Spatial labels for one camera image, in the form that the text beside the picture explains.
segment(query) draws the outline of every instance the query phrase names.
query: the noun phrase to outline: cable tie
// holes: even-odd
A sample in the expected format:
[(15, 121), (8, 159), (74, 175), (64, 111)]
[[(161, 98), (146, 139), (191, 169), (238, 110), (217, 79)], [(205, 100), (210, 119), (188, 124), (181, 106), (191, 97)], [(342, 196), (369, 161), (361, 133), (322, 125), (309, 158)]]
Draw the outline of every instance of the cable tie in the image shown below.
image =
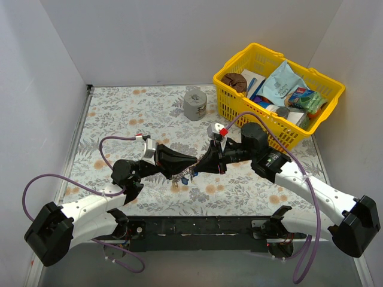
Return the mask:
[(308, 178), (312, 176), (311, 172), (306, 172), (306, 175), (302, 175), (302, 183), (304, 183)]

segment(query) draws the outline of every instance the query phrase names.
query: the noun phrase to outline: white enclosure wall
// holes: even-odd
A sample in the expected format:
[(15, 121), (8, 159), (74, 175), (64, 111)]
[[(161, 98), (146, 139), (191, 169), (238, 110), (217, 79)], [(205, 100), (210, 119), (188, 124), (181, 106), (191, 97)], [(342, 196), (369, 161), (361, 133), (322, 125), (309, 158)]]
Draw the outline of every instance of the white enclosure wall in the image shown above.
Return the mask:
[[(0, 75), (0, 286), (19, 287), (32, 258), (23, 189), (40, 173), (62, 172), (86, 86), (38, 0), (0, 0)], [(32, 186), (32, 216), (57, 186)]]
[(341, 0), (41, 0), (87, 84), (211, 83), (259, 42), (306, 66)]
[[(369, 195), (383, 219), (383, 2), (344, 0), (310, 66), (346, 85), (332, 116), (317, 131), (331, 183)], [(365, 257), (383, 286), (381, 231)]]

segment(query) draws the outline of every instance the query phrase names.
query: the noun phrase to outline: yellow basket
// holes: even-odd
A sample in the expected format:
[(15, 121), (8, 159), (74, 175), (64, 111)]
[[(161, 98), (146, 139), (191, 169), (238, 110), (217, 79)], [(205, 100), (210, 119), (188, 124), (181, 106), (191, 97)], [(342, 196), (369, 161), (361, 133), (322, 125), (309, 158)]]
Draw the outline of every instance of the yellow basket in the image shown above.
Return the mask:
[[(344, 92), (345, 86), (313, 68), (304, 68), (290, 60), (288, 64), (295, 74), (301, 76), (311, 90), (318, 91), (327, 99), (326, 105), (322, 108), (321, 114), (310, 120), (307, 130), (303, 130), (284, 118), (278, 117), (276, 113), (269, 112), (246, 98), (245, 93), (237, 93), (221, 82), (227, 73), (241, 73), (248, 69), (254, 73), (268, 77), (286, 58), (282, 53), (274, 52), (260, 44), (252, 43), (243, 51), (234, 55), (223, 68), (214, 75), (213, 83), (217, 87), (217, 102), (220, 115), (228, 120), (233, 120), (242, 112), (253, 112), (261, 117), (272, 132), (288, 149), (292, 149), (303, 138), (312, 135), (322, 121), (324, 121), (338, 104), (339, 96)], [(251, 115), (241, 117), (236, 125), (241, 127), (249, 121), (258, 122)], [(282, 151), (281, 147), (269, 136), (269, 144)]]

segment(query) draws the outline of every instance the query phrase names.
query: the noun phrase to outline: gray cylindrical container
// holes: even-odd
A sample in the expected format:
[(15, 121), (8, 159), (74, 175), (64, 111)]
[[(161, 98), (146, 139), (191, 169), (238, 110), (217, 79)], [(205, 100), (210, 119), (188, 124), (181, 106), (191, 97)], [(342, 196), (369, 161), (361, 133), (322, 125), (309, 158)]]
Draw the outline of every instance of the gray cylindrical container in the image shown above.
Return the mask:
[(198, 121), (206, 115), (207, 96), (198, 89), (188, 91), (184, 96), (184, 114), (191, 121)]

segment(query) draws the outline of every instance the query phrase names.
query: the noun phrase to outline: floral tablecloth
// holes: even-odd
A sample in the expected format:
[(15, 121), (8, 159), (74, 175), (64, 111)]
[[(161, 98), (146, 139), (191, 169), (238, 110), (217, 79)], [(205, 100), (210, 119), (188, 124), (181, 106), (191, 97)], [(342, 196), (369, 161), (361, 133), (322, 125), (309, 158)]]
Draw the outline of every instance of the floral tablecloth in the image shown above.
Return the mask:
[[(190, 121), (183, 114), (185, 92), (200, 88), (207, 94), (207, 114)], [(99, 141), (104, 136), (150, 134), (153, 139), (184, 154), (201, 156), (209, 139), (210, 123), (227, 124), (218, 115), (214, 86), (156, 86), (95, 88), (71, 172), (71, 179), (94, 189), (110, 182), (111, 170), (103, 162)], [(239, 128), (229, 136), (240, 140)], [(139, 160), (142, 141), (108, 140), (104, 153), (113, 164), (118, 159)], [(311, 138), (293, 150), (305, 168), (324, 180), (323, 171)], [(145, 185), (138, 198), (120, 209), (127, 215), (271, 215), (287, 204), (301, 210), (312, 205), (285, 188), (257, 176), (249, 162), (227, 167), (225, 175), (201, 173), (188, 185), (178, 187), (161, 174), (142, 180)], [(68, 185), (63, 202), (80, 199), (89, 193)]]

